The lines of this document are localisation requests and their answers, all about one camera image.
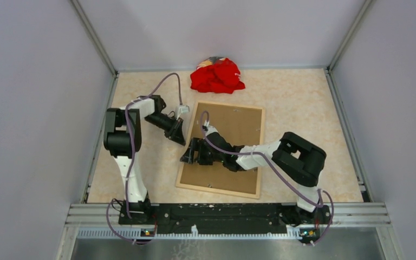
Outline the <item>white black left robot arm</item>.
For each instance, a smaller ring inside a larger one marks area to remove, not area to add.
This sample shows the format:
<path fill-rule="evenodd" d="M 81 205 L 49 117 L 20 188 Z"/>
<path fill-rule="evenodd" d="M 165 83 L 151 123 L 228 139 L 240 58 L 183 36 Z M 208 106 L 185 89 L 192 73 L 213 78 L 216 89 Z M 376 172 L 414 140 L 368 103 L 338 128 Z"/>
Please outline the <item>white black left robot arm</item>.
<path fill-rule="evenodd" d="M 122 108 L 106 111 L 103 145 L 119 167 L 125 189 L 124 209 L 126 219 L 145 224 L 152 217 L 151 202 L 145 187 L 141 166 L 141 122 L 145 120 L 160 128 L 169 140 L 185 146 L 182 114 L 189 112 L 180 105 L 170 114 L 163 113 L 166 103 L 160 95 L 140 96 Z"/>

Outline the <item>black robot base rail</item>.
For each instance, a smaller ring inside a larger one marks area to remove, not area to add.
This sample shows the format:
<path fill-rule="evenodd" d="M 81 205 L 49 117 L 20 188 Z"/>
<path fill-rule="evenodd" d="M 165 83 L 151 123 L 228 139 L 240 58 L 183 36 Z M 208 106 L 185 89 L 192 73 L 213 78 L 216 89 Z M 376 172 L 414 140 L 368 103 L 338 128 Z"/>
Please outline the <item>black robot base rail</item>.
<path fill-rule="evenodd" d="M 308 212 L 295 203 L 176 204 L 120 211 L 120 225 L 151 225 L 159 235 L 186 234 L 193 226 L 202 235 L 266 235 L 286 233 L 300 225 L 322 226 L 330 220 L 329 206 Z"/>

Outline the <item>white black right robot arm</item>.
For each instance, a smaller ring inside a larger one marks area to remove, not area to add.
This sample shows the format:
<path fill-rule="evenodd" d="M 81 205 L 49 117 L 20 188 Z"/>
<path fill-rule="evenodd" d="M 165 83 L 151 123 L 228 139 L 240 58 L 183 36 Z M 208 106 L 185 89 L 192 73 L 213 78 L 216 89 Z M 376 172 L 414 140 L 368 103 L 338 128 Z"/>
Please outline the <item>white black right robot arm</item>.
<path fill-rule="evenodd" d="M 297 194 L 296 212 L 283 214 L 290 225 L 320 223 L 316 217 L 323 210 L 323 191 L 318 187 L 324 169 L 323 149 L 293 133 L 264 145 L 232 145 L 218 132 L 206 132 L 203 138 L 192 138 L 180 161 L 185 164 L 221 163 L 232 172 L 269 167 L 288 188 Z"/>

